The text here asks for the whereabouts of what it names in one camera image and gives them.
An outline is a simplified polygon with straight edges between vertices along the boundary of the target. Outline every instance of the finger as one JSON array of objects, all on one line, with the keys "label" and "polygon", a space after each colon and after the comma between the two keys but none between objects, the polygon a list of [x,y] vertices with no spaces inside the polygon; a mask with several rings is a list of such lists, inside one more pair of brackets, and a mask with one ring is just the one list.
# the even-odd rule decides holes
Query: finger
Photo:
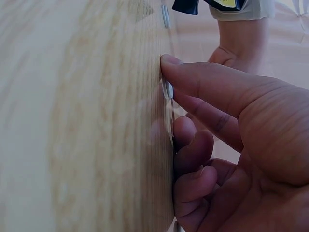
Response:
[{"label": "finger", "polygon": [[216,185],[217,173],[213,167],[179,178],[174,186],[174,209],[177,221],[186,231],[196,231],[208,211],[204,196]]},{"label": "finger", "polygon": [[236,170],[236,165],[224,159],[215,158],[208,162],[209,166],[214,167],[217,171],[217,184],[222,186]]},{"label": "finger", "polygon": [[183,147],[174,158],[176,176],[197,171],[211,157],[213,136],[208,131],[195,134],[190,145]]},{"label": "finger", "polygon": [[243,109],[276,89],[279,80],[249,75],[215,63],[185,63],[161,57],[165,78],[184,94],[198,97],[221,111],[238,118]]},{"label": "finger", "polygon": [[243,144],[236,118],[199,98],[185,95],[177,90],[174,90],[174,99],[182,108],[202,122],[216,137],[234,150],[242,151]]},{"label": "finger", "polygon": [[218,231],[237,210],[250,186],[250,177],[242,169],[236,169],[225,184],[217,189],[209,211],[197,232]]},{"label": "finger", "polygon": [[179,117],[173,123],[174,147],[175,150],[187,146],[194,138],[197,129],[191,119]]}]

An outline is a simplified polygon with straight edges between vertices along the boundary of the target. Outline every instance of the white plastic clip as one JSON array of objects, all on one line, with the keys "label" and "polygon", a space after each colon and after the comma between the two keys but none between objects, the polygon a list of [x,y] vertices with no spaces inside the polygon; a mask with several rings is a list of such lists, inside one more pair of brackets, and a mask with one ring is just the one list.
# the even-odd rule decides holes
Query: white plastic clip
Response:
[{"label": "white plastic clip", "polygon": [[170,28],[169,11],[166,5],[162,5],[162,15],[165,28]]},{"label": "white plastic clip", "polygon": [[169,100],[173,98],[173,86],[162,77],[162,87],[163,87],[163,94],[164,97]]}]

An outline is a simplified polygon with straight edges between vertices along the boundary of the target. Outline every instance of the hand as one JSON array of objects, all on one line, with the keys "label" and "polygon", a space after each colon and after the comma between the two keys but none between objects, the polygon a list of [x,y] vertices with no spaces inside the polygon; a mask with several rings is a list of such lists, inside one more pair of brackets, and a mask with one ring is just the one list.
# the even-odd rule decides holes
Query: hand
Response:
[{"label": "hand", "polygon": [[214,63],[164,55],[174,99],[241,152],[237,165],[209,160],[210,132],[181,117],[174,210],[187,232],[309,231],[309,91]]},{"label": "hand", "polygon": [[218,24],[220,46],[209,62],[256,74],[268,43],[268,19]]}]

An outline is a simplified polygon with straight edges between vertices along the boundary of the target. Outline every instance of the wooden board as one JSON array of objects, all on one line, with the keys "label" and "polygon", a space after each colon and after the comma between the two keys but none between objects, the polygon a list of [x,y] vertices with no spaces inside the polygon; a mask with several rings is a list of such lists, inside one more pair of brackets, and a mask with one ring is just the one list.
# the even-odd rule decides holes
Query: wooden board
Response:
[{"label": "wooden board", "polygon": [[156,0],[0,2],[0,232],[165,232]]}]

